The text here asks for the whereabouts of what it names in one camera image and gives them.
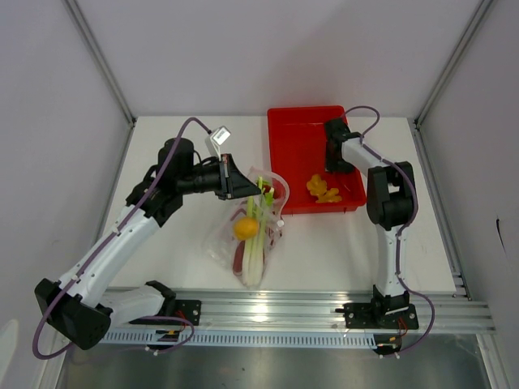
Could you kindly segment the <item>yellow ginger toy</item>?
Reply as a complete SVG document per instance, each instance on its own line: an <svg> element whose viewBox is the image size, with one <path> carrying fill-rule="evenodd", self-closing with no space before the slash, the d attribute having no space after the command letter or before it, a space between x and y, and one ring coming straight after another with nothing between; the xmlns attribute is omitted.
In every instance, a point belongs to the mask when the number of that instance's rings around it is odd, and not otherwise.
<svg viewBox="0 0 519 389"><path fill-rule="evenodd" d="M314 174L306 184L307 190L316 203L339 203L342 197L338 188L328 188L328 183L319 175Z"/></svg>

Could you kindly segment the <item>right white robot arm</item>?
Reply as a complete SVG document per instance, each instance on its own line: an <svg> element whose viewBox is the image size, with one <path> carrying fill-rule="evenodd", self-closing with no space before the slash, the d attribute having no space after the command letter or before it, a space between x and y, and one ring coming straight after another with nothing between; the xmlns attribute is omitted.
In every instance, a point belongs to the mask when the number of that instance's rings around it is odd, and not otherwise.
<svg viewBox="0 0 519 389"><path fill-rule="evenodd" d="M418 212L414 171L407 162L392 162L352 132L343 118L325 122L325 168L331 173L357 169L367 179L366 210L378 238L378 270L367 305L370 320L388 327L411 307L404 286L407 229Z"/></svg>

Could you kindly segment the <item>red lobster toy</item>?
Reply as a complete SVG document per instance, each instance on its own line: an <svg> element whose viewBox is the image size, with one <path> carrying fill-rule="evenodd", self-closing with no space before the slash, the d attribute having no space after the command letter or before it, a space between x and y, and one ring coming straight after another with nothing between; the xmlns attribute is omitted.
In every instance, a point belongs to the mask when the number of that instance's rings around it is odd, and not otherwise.
<svg viewBox="0 0 519 389"><path fill-rule="evenodd" d="M259 176L256 180L261 194L251 196L243 211L233 223L233 236L238 241L234 252L233 272L244 286L258 286L266 267L268 248L273 244L275 228L281 220L275 210L275 201L281 194L273 181Z"/></svg>

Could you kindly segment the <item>green white celery toy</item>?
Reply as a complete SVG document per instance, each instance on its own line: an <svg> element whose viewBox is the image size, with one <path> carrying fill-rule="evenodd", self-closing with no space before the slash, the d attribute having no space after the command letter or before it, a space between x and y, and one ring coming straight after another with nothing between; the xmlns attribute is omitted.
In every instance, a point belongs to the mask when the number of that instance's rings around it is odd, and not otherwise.
<svg viewBox="0 0 519 389"><path fill-rule="evenodd" d="M263 176L258 176L256 185L261 189L261 194L258 199L248 198L247 216L257 219L260 227L255 237L246 240L242 258L242 281L249 288L258 286L263 276L264 241L274 195L272 182Z"/></svg>

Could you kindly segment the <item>clear zip top bag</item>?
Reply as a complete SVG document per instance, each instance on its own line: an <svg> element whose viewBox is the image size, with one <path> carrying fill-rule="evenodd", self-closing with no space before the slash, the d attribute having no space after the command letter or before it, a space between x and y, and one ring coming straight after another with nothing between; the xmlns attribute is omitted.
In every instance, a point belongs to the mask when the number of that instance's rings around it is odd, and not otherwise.
<svg viewBox="0 0 519 389"><path fill-rule="evenodd" d="M203 249L216 263L232 271L243 286L257 289L268 257L283 235L281 212L290 189L283 177L271 171L252 168L247 177L260 194L225 206L209 229Z"/></svg>

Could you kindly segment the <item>yellow pepper toy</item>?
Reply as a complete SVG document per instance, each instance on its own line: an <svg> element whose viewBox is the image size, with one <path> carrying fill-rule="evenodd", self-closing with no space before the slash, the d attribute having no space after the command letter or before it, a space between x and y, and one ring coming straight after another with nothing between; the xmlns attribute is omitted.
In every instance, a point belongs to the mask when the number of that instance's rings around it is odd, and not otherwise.
<svg viewBox="0 0 519 389"><path fill-rule="evenodd" d="M259 231L259 222L257 219L249 216L237 220L233 225L234 236L239 241L245 241L255 237Z"/></svg>

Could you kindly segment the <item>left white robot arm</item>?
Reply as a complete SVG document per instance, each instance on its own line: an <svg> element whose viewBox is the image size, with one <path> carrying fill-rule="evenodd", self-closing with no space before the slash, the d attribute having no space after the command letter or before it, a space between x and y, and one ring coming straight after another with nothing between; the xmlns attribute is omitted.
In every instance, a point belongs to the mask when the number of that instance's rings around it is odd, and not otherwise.
<svg viewBox="0 0 519 389"><path fill-rule="evenodd" d="M230 154L199 163L194 159L189 139L167 140L157 163L127 197L112 230L59 280L43 279L36 286L42 321L72 345L89 350L120 324L184 322L176 315L176 293L159 281L119 297L107 297L105 291L137 249L183 205L184 196L212 192L227 200L260 194Z"/></svg>

